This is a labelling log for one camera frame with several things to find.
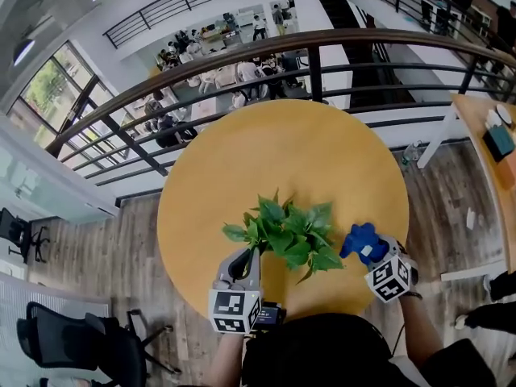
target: bottle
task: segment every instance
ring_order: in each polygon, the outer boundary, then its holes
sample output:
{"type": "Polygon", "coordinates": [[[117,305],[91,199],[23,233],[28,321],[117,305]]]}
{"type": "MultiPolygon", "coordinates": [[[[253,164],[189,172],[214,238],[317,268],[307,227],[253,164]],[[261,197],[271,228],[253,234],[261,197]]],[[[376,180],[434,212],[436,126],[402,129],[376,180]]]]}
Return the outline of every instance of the bottle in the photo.
{"type": "Polygon", "coordinates": [[[421,146],[421,143],[421,140],[417,140],[413,144],[407,146],[405,151],[403,151],[402,165],[404,167],[407,167],[410,162],[416,162],[419,159],[418,148],[421,146]]]}

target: chair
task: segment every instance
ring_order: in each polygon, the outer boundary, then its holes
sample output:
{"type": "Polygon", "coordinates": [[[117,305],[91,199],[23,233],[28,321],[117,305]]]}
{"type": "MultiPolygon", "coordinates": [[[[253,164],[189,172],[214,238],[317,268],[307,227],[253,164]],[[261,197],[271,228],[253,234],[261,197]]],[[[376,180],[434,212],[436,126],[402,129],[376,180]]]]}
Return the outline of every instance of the chair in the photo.
{"type": "Polygon", "coordinates": [[[50,239],[41,239],[41,234],[47,227],[41,227],[38,232],[31,235],[32,223],[24,221],[21,218],[14,217],[7,208],[3,208],[0,212],[0,238],[8,239],[14,245],[19,248],[19,252],[13,251],[9,247],[9,254],[14,253],[23,257],[23,262],[26,264],[28,261],[29,250],[34,245],[35,248],[35,260],[37,262],[46,263],[41,256],[41,246],[45,242],[50,242],[50,239]]]}
{"type": "Polygon", "coordinates": [[[163,331],[159,329],[145,340],[135,332],[132,316],[127,312],[126,328],[116,318],[99,318],[86,314],[84,319],[69,318],[37,302],[27,304],[27,318],[16,323],[23,352],[42,368],[100,368],[112,381],[105,387],[141,387],[148,375],[145,360],[170,374],[181,374],[178,368],[165,367],[145,351],[145,347],[163,331]]]}

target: round wooden table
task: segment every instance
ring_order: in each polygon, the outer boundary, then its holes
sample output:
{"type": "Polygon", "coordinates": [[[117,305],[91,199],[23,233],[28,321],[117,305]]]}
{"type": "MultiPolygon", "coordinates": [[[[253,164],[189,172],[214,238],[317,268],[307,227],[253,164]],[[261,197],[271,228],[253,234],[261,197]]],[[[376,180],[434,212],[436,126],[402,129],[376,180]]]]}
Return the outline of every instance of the round wooden table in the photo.
{"type": "MultiPolygon", "coordinates": [[[[409,204],[390,150],[361,121],[334,107],[276,100],[243,107],[204,130],[177,159],[158,214],[161,256],[185,300],[207,317],[208,290],[221,260],[242,247],[221,231],[243,225],[257,195],[280,202],[295,193],[301,208],[333,202],[339,251],[353,223],[405,243],[409,204]]],[[[359,314],[373,299],[366,267],[353,253],[344,269],[289,271],[272,252],[261,257],[265,301],[280,302],[289,319],[340,312],[359,314]]]]}

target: shoe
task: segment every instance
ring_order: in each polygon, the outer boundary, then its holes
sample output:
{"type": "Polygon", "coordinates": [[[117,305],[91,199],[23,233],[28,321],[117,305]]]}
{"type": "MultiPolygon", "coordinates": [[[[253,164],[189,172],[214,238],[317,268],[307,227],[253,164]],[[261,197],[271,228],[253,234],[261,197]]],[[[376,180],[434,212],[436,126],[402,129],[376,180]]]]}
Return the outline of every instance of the shoe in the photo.
{"type": "Polygon", "coordinates": [[[468,316],[466,314],[459,315],[455,319],[455,329],[456,330],[463,330],[466,327],[466,318],[468,316]]]}
{"type": "Polygon", "coordinates": [[[493,302],[493,299],[491,298],[491,277],[489,275],[484,275],[484,278],[482,279],[482,286],[487,293],[487,299],[489,302],[493,302]]]}

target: blue toy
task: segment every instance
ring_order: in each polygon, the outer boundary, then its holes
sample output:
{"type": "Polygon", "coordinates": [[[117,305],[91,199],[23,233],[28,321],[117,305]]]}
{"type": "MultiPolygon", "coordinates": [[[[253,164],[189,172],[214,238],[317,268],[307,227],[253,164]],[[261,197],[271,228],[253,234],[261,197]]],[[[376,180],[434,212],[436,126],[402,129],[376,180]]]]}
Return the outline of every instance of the blue toy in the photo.
{"type": "Polygon", "coordinates": [[[344,240],[340,257],[346,258],[352,252],[356,252],[365,265],[380,262],[389,251],[389,245],[374,230],[374,225],[365,223],[362,226],[352,226],[352,231],[347,234],[344,240]]]}

